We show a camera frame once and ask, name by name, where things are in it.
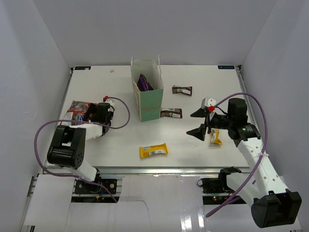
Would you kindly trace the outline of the purple chip bag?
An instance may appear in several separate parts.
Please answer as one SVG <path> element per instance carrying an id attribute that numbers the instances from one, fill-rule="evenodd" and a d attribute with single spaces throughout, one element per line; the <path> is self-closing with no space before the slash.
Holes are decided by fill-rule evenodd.
<path id="1" fill-rule="evenodd" d="M 152 91 L 153 87 L 147 81 L 146 77 L 141 73 L 137 82 L 139 91 Z"/>

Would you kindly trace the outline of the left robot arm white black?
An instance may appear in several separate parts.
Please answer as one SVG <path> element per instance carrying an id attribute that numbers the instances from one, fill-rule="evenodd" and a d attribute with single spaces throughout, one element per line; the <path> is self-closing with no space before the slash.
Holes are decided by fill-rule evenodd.
<path id="1" fill-rule="evenodd" d="M 68 169 L 72 174 L 86 180 L 85 187 L 92 193 L 101 190 L 102 181 L 98 170 L 84 159 L 85 143 L 105 135 L 114 114 L 114 101 L 106 100 L 90 104 L 84 124 L 59 125 L 56 127 L 47 153 L 50 164 Z"/>

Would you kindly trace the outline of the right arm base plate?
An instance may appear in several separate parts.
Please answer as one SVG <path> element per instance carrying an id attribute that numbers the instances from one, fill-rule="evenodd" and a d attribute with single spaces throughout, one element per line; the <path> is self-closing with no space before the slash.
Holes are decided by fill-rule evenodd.
<path id="1" fill-rule="evenodd" d="M 202 189 L 204 205 L 220 205 L 234 193 L 231 189 L 224 190 L 218 178 L 201 178 L 197 186 Z"/>

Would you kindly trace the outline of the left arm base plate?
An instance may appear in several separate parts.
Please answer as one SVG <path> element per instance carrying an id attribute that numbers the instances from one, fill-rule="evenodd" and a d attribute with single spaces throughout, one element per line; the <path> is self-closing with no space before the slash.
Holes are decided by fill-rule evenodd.
<path id="1" fill-rule="evenodd" d="M 117 179 L 99 178 L 98 185 L 86 183 L 82 180 L 77 180 L 73 193 L 78 196 L 95 195 L 97 199 L 103 198 L 105 195 L 110 197 L 116 194 Z"/>

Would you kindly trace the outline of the red cookie snack bag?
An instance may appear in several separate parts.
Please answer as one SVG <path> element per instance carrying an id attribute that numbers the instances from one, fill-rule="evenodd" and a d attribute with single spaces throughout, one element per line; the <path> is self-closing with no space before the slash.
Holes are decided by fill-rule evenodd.
<path id="1" fill-rule="evenodd" d="M 65 113 L 63 120 L 86 121 L 85 114 L 91 102 L 72 101 L 69 109 Z"/>

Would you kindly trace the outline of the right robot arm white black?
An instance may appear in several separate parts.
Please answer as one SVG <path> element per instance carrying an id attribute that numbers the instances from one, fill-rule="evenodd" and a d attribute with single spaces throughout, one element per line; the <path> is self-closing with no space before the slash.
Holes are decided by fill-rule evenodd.
<path id="1" fill-rule="evenodd" d="M 201 108 L 191 117 L 204 118 L 205 121 L 187 134 L 204 141 L 212 129 L 227 130 L 251 172 L 245 176 L 236 167 L 221 169 L 218 188 L 225 193 L 233 191 L 233 194 L 208 212 L 206 217 L 242 198 L 250 207 L 252 218 L 259 228 L 294 224 L 302 203 L 300 194 L 290 191 L 277 174 L 265 152 L 266 140 L 261 139 L 256 126 L 248 122 L 246 101 L 235 94 L 227 101 L 227 112 L 219 115 L 215 112 L 219 104 L 214 99 L 204 98 Z"/>

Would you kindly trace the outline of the green white paper bag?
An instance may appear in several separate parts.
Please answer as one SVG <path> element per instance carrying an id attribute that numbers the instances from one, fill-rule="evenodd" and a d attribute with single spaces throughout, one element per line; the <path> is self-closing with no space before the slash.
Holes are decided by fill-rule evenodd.
<path id="1" fill-rule="evenodd" d="M 133 93 L 140 121 L 146 122 L 159 119 L 164 92 L 160 59 L 142 60 L 132 58 L 130 65 Z M 137 82 L 141 73 L 153 87 L 152 91 L 139 91 Z"/>

